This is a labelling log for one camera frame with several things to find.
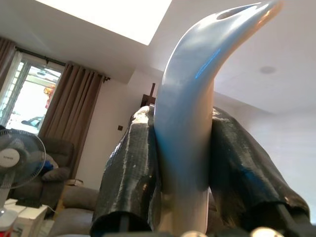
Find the electric fan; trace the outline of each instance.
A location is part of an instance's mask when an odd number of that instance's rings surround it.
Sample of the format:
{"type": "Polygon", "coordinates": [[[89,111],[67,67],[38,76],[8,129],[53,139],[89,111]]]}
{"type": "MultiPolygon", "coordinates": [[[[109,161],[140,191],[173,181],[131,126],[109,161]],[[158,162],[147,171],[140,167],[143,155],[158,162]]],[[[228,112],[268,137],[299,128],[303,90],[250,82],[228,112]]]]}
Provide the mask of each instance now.
{"type": "Polygon", "coordinates": [[[9,190],[34,179],[45,159],[44,144],[36,135],[21,130],[0,130],[0,233],[7,231],[18,215],[4,208],[9,190]]]}

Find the white wall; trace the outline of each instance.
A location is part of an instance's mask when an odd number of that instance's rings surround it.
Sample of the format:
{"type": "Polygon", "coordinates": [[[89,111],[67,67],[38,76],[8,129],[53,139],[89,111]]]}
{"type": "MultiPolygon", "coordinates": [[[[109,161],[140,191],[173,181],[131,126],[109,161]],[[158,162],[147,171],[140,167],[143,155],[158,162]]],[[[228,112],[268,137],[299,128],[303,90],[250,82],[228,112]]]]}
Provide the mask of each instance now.
{"type": "Polygon", "coordinates": [[[89,188],[99,189],[105,164],[123,136],[130,117],[140,108],[143,94],[149,94],[161,78],[136,70],[128,84],[110,80],[100,90],[82,151],[76,178],[89,188]]]}
{"type": "Polygon", "coordinates": [[[268,152],[290,187],[311,209],[316,223],[316,108],[273,115],[252,106],[236,119],[268,152]]]}
{"type": "Polygon", "coordinates": [[[236,117],[239,108],[246,105],[242,102],[237,102],[236,100],[229,98],[225,95],[214,92],[214,107],[220,108],[228,113],[230,116],[236,117]]]}

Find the curtain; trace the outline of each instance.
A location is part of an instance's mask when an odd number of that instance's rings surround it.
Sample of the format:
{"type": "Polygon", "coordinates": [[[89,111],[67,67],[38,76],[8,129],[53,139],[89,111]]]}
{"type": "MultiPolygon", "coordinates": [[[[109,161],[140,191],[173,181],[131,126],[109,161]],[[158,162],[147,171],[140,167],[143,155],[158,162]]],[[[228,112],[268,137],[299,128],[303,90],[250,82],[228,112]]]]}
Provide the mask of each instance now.
{"type": "Polygon", "coordinates": [[[15,43],[8,39],[0,38],[0,90],[5,82],[14,53],[15,43]]]}
{"type": "Polygon", "coordinates": [[[70,141],[75,146],[71,165],[75,177],[104,75],[67,64],[48,107],[40,137],[70,141]]]}

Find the hole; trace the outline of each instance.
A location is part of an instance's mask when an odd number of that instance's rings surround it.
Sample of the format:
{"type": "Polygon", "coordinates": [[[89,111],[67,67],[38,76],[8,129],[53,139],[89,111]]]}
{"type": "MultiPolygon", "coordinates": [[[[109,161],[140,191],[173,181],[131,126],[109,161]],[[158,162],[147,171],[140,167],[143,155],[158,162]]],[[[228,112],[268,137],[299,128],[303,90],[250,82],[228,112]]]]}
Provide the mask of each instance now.
{"type": "Polygon", "coordinates": [[[228,17],[234,16],[250,7],[252,7],[254,5],[247,5],[247,6],[241,6],[241,7],[237,7],[237,8],[233,8],[231,10],[225,11],[222,14],[217,16],[217,20],[223,20],[226,19],[228,17]]]}

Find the skylight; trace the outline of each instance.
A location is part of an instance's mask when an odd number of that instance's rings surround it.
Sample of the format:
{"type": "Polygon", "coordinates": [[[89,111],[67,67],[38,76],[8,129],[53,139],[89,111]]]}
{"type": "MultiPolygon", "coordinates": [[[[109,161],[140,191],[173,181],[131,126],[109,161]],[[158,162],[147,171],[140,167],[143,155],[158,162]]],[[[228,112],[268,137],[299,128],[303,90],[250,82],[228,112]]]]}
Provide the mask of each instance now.
{"type": "Polygon", "coordinates": [[[149,45],[172,0],[36,0],[149,45]]]}

